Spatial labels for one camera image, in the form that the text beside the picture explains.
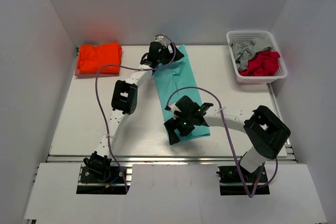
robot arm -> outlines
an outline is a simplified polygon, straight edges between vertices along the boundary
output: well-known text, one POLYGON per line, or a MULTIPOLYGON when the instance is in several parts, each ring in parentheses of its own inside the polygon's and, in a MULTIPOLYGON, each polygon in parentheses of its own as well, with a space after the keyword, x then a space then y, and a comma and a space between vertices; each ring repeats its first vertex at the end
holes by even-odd
MULTIPOLYGON (((174 61, 178 61, 184 55, 176 49, 174 61)), ((150 43, 149 52, 145 54, 138 69, 153 70, 136 71, 124 81, 118 80, 114 87, 112 97, 112 112, 109 120, 110 142, 111 148, 115 146, 119 131, 127 118, 135 111, 137 107, 138 88, 147 82, 154 74, 155 68, 159 64, 167 64, 172 60, 173 53, 169 51, 163 36, 158 36, 154 42, 150 43)), ((96 152, 100 156, 109 156, 108 139, 105 135, 100 144, 96 148, 96 152)))
MULTIPOLYGON (((168 105, 166 110, 172 111, 173 117, 164 125, 170 144, 180 141, 175 130, 178 130, 181 136, 187 136, 197 125, 224 127, 220 110, 212 106, 212 103, 199 106, 187 96, 168 105)), ((244 122, 242 118, 246 116, 240 111, 226 113, 224 118, 228 128, 246 133, 252 142, 253 147, 240 160, 240 166, 250 173, 267 159, 275 159, 290 135, 290 130, 266 106, 259 106, 254 110, 252 117, 244 122)))

orange cloth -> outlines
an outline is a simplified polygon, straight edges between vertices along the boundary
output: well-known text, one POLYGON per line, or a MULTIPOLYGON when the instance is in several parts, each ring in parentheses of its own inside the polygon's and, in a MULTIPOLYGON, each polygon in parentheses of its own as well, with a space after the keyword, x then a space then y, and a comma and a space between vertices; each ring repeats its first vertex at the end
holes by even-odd
MULTIPOLYGON (((117 42, 103 44, 100 46, 81 45, 77 68, 80 74, 97 73, 107 64, 121 64, 122 48, 117 42)), ((105 67, 100 73, 119 74, 120 67, 105 67)))

teal towel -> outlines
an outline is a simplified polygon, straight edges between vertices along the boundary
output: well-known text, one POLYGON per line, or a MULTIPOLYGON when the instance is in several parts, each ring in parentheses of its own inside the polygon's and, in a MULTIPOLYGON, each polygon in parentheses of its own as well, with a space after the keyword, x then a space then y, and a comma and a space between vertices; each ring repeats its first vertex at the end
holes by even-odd
MULTIPOLYGON (((158 90, 157 92, 159 94, 163 119, 165 122, 172 118, 172 113, 164 109, 169 96, 179 88, 197 86, 185 46, 179 46, 179 51, 184 54, 184 57, 181 60, 172 62, 167 68, 158 70, 154 74, 156 89, 158 90)), ((177 102, 182 96, 187 95, 194 102, 197 102, 198 105, 202 105, 199 94, 198 89, 184 89, 176 93, 169 103, 177 102)), ((177 134, 180 140, 183 141, 202 136, 209 136, 210 130, 205 126, 195 126, 193 132, 188 136, 183 137, 180 136, 179 133, 177 134)))

tabletop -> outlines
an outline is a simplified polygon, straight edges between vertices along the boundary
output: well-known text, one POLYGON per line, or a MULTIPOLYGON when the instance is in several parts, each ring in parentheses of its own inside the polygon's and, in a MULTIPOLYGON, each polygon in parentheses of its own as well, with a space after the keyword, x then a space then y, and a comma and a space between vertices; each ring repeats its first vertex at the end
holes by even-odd
MULTIPOLYGON (((148 46, 123 46, 122 65, 137 68, 148 46)), ((274 111, 271 94, 266 84, 242 85, 236 83, 228 46, 186 46, 198 87, 213 92, 222 105, 230 110, 249 111, 265 105, 274 111)), ((109 117, 115 82, 124 80, 132 70, 121 69, 118 77, 102 77, 98 91, 102 106, 109 117)), ((55 131, 50 155, 90 156, 98 147, 105 132, 103 117, 95 95, 94 78, 73 76, 67 98, 55 131)), ((202 102, 216 103, 200 91, 202 102)), ((211 127, 210 136, 169 145, 163 125, 163 115, 154 79, 138 90, 138 106, 121 129, 118 144, 113 150, 118 156, 165 157, 232 157, 227 136, 221 127, 211 127)), ((230 130, 238 156, 252 144, 246 134, 230 130)), ((283 148, 279 156, 286 156, 283 148)))

white plastic basket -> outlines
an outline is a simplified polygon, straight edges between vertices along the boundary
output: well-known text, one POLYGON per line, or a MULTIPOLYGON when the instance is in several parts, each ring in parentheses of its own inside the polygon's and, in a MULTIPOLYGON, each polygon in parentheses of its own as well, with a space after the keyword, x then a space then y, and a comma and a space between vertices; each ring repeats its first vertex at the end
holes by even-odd
POLYGON ((241 76, 238 72, 235 57, 233 55, 232 47, 230 46, 233 41, 235 42, 246 42, 250 41, 253 38, 261 38, 267 40, 272 45, 272 51, 279 52, 279 48, 273 38, 273 35, 268 31, 258 31, 258 30, 248 30, 248 31, 229 31, 226 34, 227 43, 229 44, 229 51, 231 54, 231 60, 233 63, 233 67, 236 73, 236 79, 238 83, 244 84, 264 84, 264 83, 271 83, 277 79, 282 79, 287 76, 287 69, 285 63, 281 57, 278 59, 279 69, 275 73, 274 76, 241 76))

